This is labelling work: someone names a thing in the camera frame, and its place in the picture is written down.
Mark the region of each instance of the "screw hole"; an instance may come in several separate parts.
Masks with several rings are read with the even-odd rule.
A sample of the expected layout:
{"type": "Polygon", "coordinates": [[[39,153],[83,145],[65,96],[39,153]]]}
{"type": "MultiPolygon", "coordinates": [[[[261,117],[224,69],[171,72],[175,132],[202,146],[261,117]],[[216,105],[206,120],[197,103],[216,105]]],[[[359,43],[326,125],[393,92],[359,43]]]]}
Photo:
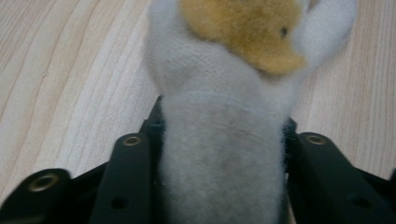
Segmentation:
{"type": "Polygon", "coordinates": [[[43,191],[46,189],[51,188],[54,186],[57,182],[59,181],[59,176],[51,173],[47,175],[42,175],[36,180],[34,180],[30,185],[29,185],[29,190],[32,192],[39,192],[43,191]]]}
{"type": "Polygon", "coordinates": [[[122,197],[117,197],[111,202],[111,207],[116,210],[121,210],[128,205],[128,200],[122,197]]]}
{"type": "Polygon", "coordinates": [[[360,196],[357,193],[351,193],[348,195],[348,199],[355,204],[358,207],[362,207],[362,208],[370,208],[372,205],[371,203],[366,200],[365,198],[363,198],[362,196],[360,196]]]}
{"type": "Polygon", "coordinates": [[[132,147],[138,145],[142,140],[139,137],[129,137],[123,140],[123,144],[127,147],[132,147]]]}

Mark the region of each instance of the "wood grain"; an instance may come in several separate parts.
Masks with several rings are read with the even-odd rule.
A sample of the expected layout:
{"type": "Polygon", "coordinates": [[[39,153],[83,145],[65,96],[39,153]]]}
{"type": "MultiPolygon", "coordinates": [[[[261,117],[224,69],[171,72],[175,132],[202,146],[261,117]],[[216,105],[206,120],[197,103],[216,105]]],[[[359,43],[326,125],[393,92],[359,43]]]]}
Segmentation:
{"type": "Polygon", "coordinates": [[[0,200],[30,173],[79,175],[158,95],[142,64],[148,1],[1,1],[0,200]]]}
{"type": "MultiPolygon", "coordinates": [[[[142,64],[149,0],[0,0],[0,202],[31,173],[108,160],[158,92],[142,64]]],[[[396,166],[396,3],[360,0],[351,42],[303,87],[299,131],[354,165],[396,166]]]]}

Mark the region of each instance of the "light wooden table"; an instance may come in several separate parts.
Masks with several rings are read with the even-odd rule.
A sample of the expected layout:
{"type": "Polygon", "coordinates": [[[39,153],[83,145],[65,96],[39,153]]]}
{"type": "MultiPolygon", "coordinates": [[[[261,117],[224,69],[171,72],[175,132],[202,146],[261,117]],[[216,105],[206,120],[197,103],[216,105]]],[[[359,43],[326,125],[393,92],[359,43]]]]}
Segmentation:
{"type": "MultiPolygon", "coordinates": [[[[0,202],[31,173],[107,161],[158,92],[142,64],[149,0],[0,0],[0,202]]],[[[360,0],[346,50],[304,86],[299,131],[363,170],[396,166],[396,3],[360,0]]]]}

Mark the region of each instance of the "brass grommet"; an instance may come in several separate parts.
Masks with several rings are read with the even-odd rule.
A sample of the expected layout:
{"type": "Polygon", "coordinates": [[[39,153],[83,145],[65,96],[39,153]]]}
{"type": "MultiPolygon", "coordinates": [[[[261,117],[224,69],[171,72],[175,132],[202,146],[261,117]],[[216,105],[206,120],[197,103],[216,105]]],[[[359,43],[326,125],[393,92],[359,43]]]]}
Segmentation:
{"type": "Polygon", "coordinates": [[[326,144],[326,140],[323,139],[320,136],[317,136],[317,135],[308,135],[306,137],[306,140],[308,142],[312,143],[312,144],[315,144],[315,145],[320,145],[321,146],[321,145],[325,145],[326,144]]]}
{"type": "Polygon", "coordinates": [[[122,141],[122,143],[127,147],[132,147],[132,146],[138,145],[141,141],[142,141],[142,139],[140,139],[139,137],[132,136],[132,137],[125,138],[122,141]]]}
{"type": "Polygon", "coordinates": [[[39,192],[51,188],[59,181],[59,176],[50,173],[40,176],[34,180],[28,187],[32,192],[39,192]]]}

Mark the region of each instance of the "plush toy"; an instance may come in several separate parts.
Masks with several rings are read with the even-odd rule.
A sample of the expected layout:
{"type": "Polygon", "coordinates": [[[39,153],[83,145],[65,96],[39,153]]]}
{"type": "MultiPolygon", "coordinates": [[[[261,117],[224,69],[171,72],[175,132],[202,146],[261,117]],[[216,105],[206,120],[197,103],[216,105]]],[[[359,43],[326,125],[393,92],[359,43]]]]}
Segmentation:
{"type": "Polygon", "coordinates": [[[296,0],[180,0],[183,17],[198,36],[219,41],[268,74],[304,66],[291,35],[302,16],[296,0]]]}
{"type": "Polygon", "coordinates": [[[148,66],[163,94],[172,224],[271,223],[282,127],[303,81],[343,47],[356,0],[153,0],[148,66]]]}

